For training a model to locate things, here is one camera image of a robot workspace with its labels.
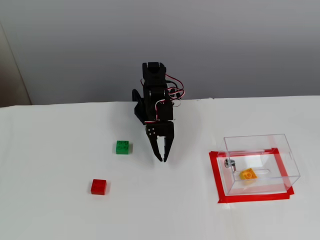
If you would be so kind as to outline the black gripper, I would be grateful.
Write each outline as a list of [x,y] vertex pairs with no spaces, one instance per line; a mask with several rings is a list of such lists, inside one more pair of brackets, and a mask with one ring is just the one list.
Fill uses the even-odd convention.
[[[154,155],[160,162],[166,162],[174,141],[174,123],[172,121],[157,121],[145,125],[146,135],[149,139]],[[162,158],[157,139],[164,137],[164,156]]]

